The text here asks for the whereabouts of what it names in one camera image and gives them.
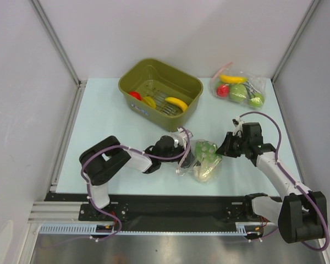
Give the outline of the clear zip top bag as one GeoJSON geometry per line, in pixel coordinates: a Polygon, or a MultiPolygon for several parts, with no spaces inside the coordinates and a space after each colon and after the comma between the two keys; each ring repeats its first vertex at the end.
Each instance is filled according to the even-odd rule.
{"type": "Polygon", "coordinates": [[[222,161],[222,156],[216,154],[217,150],[218,146],[212,141],[192,141],[185,158],[181,158],[176,167],[176,174],[190,175],[201,183],[210,181],[216,176],[216,170],[222,161]]]}

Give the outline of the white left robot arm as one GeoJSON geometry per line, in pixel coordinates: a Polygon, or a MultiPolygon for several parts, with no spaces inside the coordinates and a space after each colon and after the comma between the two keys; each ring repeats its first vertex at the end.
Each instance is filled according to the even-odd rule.
{"type": "Polygon", "coordinates": [[[98,220],[110,214],[108,182],[123,168],[136,169],[150,174],[160,169],[164,162],[176,162],[181,167],[189,165],[192,133],[180,129],[170,136],[162,136],[154,145],[143,151],[126,147],[115,136],[109,136],[84,151],[80,157],[81,176],[87,184],[92,203],[91,214],[98,220]]]}

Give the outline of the fake napa cabbage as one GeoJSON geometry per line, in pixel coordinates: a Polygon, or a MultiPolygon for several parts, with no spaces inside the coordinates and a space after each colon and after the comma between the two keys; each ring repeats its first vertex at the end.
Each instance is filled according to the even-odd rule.
{"type": "Polygon", "coordinates": [[[194,155],[197,162],[193,167],[194,178],[198,182],[208,182],[215,176],[215,170],[222,157],[216,154],[218,146],[211,141],[197,140],[194,143],[194,155]]]}

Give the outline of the olive green plastic bin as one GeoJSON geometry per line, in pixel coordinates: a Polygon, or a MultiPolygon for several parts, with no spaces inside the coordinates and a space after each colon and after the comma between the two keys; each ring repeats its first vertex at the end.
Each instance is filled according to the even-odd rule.
{"type": "Polygon", "coordinates": [[[198,78],[154,58],[136,63],[120,78],[118,87],[132,111],[171,132],[189,120],[204,89],[198,78]],[[142,98],[152,97],[156,109],[130,96],[131,91],[138,92],[142,98]],[[166,102],[166,97],[184,101],[187,110],[182,112],[179,107],[166,102]]]}

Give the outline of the right aluminium frame post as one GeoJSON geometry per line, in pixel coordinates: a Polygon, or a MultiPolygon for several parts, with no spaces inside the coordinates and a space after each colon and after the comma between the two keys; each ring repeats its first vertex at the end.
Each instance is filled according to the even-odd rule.
{"type": "Polygon", "coordinates": [[[322,3],[322,0],[313,0],[311,1],[309,7],[307,8],[306,13],[304,14],[300,24],[298,25],[291,41],[289,42],[289,45],[287,49],[285,50],[281,60],[279,61],[272,77],[271,82],[274,85],[280,76],[281,72],[283,71],[285,65],[287,64],[289,58],[292,56],[294,50],[296,49],[296,46],[298,45],[300,39],[303,36],[304,31],[306,30],[307,26],[309,25],[310,21],[312,20],[314,14],[317,11],[317,8],[322,3]]]}

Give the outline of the yellow fake banana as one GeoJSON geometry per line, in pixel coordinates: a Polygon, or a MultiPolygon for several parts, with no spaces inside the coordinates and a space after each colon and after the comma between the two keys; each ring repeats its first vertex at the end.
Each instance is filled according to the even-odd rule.
{"type": "Polygon", "coordinates": [[[166,97],[165,101],[172,105],[179,107],[182,112],[185,112],[188,108],[188,105],[184,101],[182,101],[178,98],[175,98],[175,97],[166,97]]]}
{"type": "Polygon", "coordinates": [[[248,78],[244,77],[244,76],[230,76],[230,75],[224,75],[224,74],[221,74],[219,76],[219,79],[221,82],[227,83],[227,84],[241,84],[241,83],[245,83],[248,81],[248,78]]]}

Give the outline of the large green fake apple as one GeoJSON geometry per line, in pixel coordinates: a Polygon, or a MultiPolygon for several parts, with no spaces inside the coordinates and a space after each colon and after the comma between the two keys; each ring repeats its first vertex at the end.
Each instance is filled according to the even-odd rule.
{"type": "Polygon", "coordinates": [[[229,88],[229,98],[234,102],[244,102],[248,98],[248,92],[243,84],[234,84],[229,88]]]}

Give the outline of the aluminium frame post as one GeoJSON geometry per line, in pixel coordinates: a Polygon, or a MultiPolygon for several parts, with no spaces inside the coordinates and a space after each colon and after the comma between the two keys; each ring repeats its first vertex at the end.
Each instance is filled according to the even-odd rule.
{"type": "Polygon", "coordinates": [[[306,30],[307,26],[309,25],[310,21],[312,20],[314,14],[317,11],[317,8],[322,3],[322,0],[313,0],[311,1],[309,7],[307,8],[306,13],[304,14],[300,24],[298,25],[291,41],[289,42],[289,45],[287,49],[285,50],[281,60],[279,61],[272,77],[271,82],[274,85],[280,76],[281,72],[283,71],[285,65],[287,64],[289,58],[292,56],[294,50],[296,49],[296,46],[298,45],[300,39],[303,36],[304,31],[306,30]]]}
{"type": "Polygon", "coordinates": [[[67,73],[71,77],[74,84],[79,87],[81,84],[81,81],[70,61],[70,58],[63,47],[53,24],[51,23],[47,13],[44,10],[43,5],[39,0],[29,0],[29,3],[31,4],[33,10],[36,13],[36,16],[38,17],[38,20],[40,21],[43,29],[45,30],[49,40],[51,41],[54,49],[57,52],[58,57],[60,58],[61,62],[63,63],[64,67],[67,70],[67,73]]]}

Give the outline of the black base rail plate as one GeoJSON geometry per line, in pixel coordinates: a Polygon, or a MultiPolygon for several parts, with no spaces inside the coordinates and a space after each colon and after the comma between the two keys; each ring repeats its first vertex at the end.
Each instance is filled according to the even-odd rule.
{"type": "Polygon", "coordinates": [[[78,202],[78,220],[110,226],[123,232],[147,233],[257,233],[276,225],[253,214],[250,196],[111,195],[102,212],[85,194],[48,193],[46,202],[78,202]]]}

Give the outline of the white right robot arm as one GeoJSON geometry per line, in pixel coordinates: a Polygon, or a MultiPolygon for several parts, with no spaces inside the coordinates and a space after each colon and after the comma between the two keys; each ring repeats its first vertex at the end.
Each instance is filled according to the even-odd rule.
{"type": "Polygon", "coordinates": [[[281,198],[275,201],[266,194],[249,195],[243,215],[250,221],[260,216],[278,227],[287,243],[327,239],[327,200],[320,191],[312,191],[292,177],[278,158],[278,150],[264,143],[259,123],[233,119],[235,129],[228,132],[218,155],[238,158],[244,155],[272,183],[281,198]]]}

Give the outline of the yellow fake lemon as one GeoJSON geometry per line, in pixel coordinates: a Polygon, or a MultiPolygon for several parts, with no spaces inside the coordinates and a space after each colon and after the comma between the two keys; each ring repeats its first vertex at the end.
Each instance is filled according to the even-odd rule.
{"type": "Polygon", "coordinates": [[[142,98],[142,102],[145,103],[146,105],[150,106],[153,109],[156,109],[156,107],[157,107],[155,100],[150,96],[144,96],[142,98]]]}

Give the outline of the left aluminium frame post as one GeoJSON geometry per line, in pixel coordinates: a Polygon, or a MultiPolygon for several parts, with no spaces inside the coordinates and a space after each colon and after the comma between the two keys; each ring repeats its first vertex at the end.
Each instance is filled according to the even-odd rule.
{"type": "Polygon", "coordinates": [[[70,58],[63,47],[53,24],[51,23],[47,13],[44,10],[43,5],[39,0],[29,0],[29,3],[31,4],[33,10],[36,13],[36,16],[38,17],[38,20],[40,21],[43,29],[45,30],[49,40],[51,41],[54,49],[57,52],[58,57],[60,58],[61,62],[63,63],[64,67],[67,70],[67,73],[71,77],[74,84],[79,87],[81,84],[81,81],[70,61],[70,58]]]}

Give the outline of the small green fake apple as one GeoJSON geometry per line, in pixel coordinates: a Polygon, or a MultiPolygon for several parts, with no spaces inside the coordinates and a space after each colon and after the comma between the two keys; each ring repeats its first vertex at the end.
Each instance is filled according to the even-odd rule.
{"type": "Polygon", "coordinates": [[[264,102],[265,102],[264,96],[257,92],[254,93],[252,95],[252,98],[250,98],[248,101],[249,105],[254,108],[262,108],[264,102]]]}

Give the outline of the far clear zip bag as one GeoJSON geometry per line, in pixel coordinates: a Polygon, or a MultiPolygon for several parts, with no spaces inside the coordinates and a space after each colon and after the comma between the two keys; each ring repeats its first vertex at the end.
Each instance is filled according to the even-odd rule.
{"type": "Polygon", "coordinates": [[[261,109],[266,99],[266,79],[233,68],[233,63],[221,67],[210,80],[214,97],[261,109]]]}

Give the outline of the red fake tomato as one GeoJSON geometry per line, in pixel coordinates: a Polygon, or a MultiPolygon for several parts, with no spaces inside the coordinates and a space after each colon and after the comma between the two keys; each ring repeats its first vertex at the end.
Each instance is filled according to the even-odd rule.
{"type": "Polygon", "coordinates": [[[131,91],[131,92],[129,92],[129,95],[130,95],[130,96],[133,96],[134,98],[136,98],[136,99],[139,100],[139,101],[142,100],[141,95],[140,95],[138,92],[136,92],[136,91],[131,91]]]}
{"type": "Polygon", "coordinates": [[[217,86],[216,95],[218,97],[227,97],[229,95],[229,85],[220,84],[219,86],[217,86]]]}

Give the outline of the clear zip bag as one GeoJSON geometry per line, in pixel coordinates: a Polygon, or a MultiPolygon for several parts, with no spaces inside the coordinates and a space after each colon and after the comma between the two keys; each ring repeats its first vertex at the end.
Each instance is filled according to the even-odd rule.
{"type": "Polygon", "coordinates": [[[216,176],[216,170],[222,161],[222,156],[216,154],[217,150],[218,146],[212,141],[192,141],[185,158],[181,158],[176,167],[176,174],[190,175],[201,183],[210,181],[216,176]]]}
{"type": "Polygon", "coordinates": [[[233,63],[221,67],[210,80],[214,97],[261,109],[266,99],[266,79],[233,68],[233,63]]]}

